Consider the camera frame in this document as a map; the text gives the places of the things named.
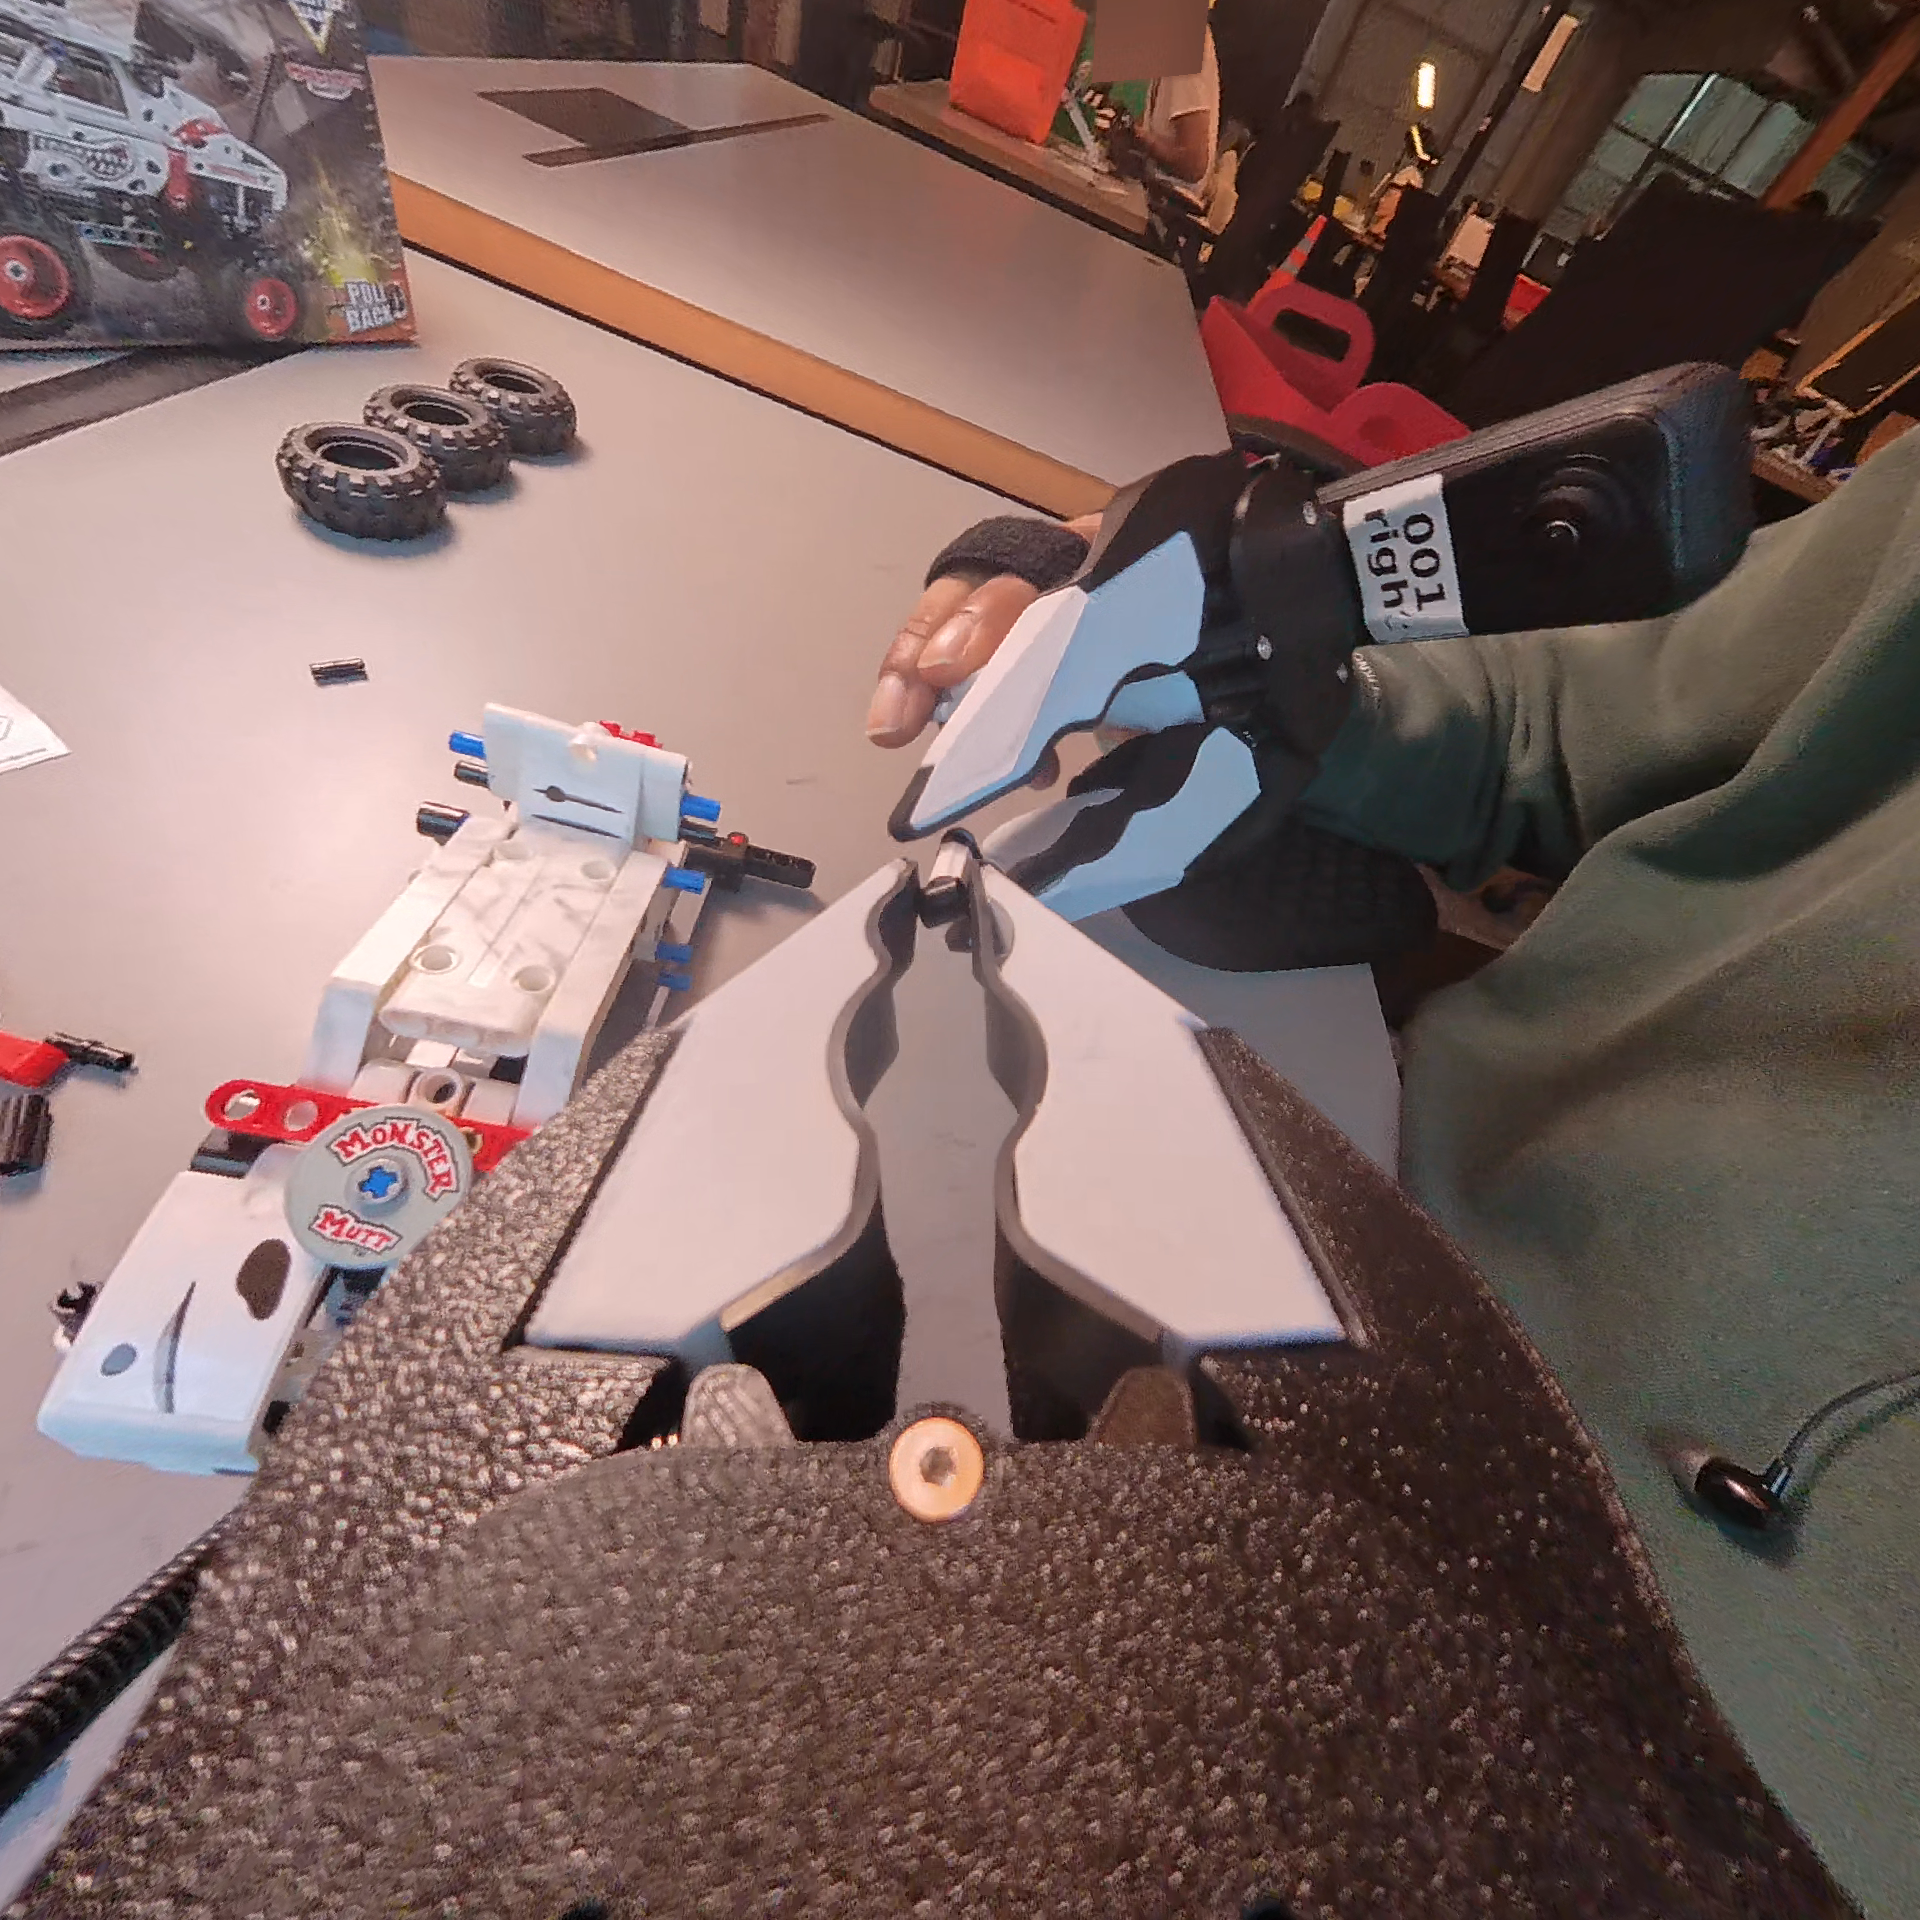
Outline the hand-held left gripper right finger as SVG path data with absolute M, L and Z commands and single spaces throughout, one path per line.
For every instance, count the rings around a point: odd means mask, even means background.
M 1202 1018 L 994 869 L 966 877 L 1014 1109 L 996 1165 L 1012 1252 L 1166 1357 L 1344 1340 Z

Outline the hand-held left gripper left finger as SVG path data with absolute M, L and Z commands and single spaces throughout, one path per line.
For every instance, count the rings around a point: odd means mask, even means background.
M 882 866 L 672 1022 L 533 1343 L 708 1365 L 853 1248 L 877 1206 L 863 1109 L 896 1056 L 916 920 L 916 869 Z

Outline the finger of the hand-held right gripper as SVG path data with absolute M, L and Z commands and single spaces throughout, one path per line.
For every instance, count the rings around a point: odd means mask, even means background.
M 985 860 L 1065 920 L 1161 895 L 1261 793 L 1234 730 L 1138 733 L 1095 759 L 1056 801 L 994 829 Z
M 916 840 L 1024 784 L 1070 730 L 1162 730 L 1204 718 L 1185 663 L 1204 622 L 1197 564 L 1130 564 L 1047 592 L 973 673 L 905 788 L 889 832 Z

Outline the white black toy truck model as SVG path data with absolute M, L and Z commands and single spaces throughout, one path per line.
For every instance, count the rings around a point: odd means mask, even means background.
M 298 1073 L 213 1088 L 106 1281 L 60 1298 L 61 1449 L 252 1474 L 357 1305 L 568 1103 L 631 970 L 653 1012 L 713 889 L 814 882 L 649 733 L 494 703 L 447 749 L 492 806 L 418 808 L 434 848 L 332 970 Z

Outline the pile of small toy pieces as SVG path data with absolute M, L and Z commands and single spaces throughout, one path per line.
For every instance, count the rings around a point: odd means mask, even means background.
M 49 1092 L 70 1071 L 127 1073 L 137 1056 L 73 1036 L 30 1039 L 1 1031 L 1 1177 L 37 1172 L 52 1135 Z

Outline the grey desk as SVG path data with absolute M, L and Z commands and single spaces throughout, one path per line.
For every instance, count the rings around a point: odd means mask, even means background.
M 424 852 L 418 804 L 479 801 L 447 733 L 485 703 L 657 733 L 727 825 L 814 860 L 810 895 L 704 910 L 697 1000 L 893 852 L 880 652 L 933 552 L 1012 508 L 441 262 L 413 290 L 413 349 L 302 352 L 5 454 L 5 690 L 68 746 L 5 775 L 5 1023 L 134 1054 L 73 1071 L 46 1169 L 5 1178 L 7 1694 L 249 1487 L 42 1437 L 52 1302 L 106 1280 L 205 1092 L 298 1068 Z M 280 432 L 473 352 L 557 375 L 583 445 L 415 545 L 311 528 Z M 317 687 L 345 656 L 367 680 Z

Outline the wood-edged table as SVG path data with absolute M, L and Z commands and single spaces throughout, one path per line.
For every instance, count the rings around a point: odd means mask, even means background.
M 399 234 L 1058 514 L 1230 444 L 1184 278 L 750 63 L 367 63 Z

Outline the person's clothed body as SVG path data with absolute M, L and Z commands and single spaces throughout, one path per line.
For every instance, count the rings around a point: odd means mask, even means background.
M 1408 1037 L 1402 1169 L 1615 1465 L 1697 1668 L 1874 1914 L 1914 1914 L 1914 1412 L 1821 1439 L 1791 1550 L 1688 1510 L 1914 1365 L 1917 862 L 1656 869 L 1609 832 Z

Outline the black toy tyre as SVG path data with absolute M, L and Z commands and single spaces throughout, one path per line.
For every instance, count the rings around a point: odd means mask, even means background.
M 369 393 L 364 421 L 410 440 L 438 468 L 447 493 L 486 492 L 510 476 L 510 436 L 470 396 L 399 381 Z
M 447 389 L 486 407 L 519 457 L 559 454 L 578 438 L 574 398 L 538 367 L 476 354 L 447 373 Z
M 402 433 L 367 423 L 302 423 L 277 447 L 298 514 L 343 537 L 408 542 L 446 519 L 441 468 Z

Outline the orange box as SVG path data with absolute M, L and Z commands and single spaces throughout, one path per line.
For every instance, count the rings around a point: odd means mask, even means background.
M 950 106 L 1024 144 L 1045 144 L 1086 32 L 1087 13 L 1072 1 L 964 1 Z

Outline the toy truck set box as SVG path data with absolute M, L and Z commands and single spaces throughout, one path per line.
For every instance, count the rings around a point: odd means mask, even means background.
M 361 9 L 1 5 L 1 349 L 415 336 Z

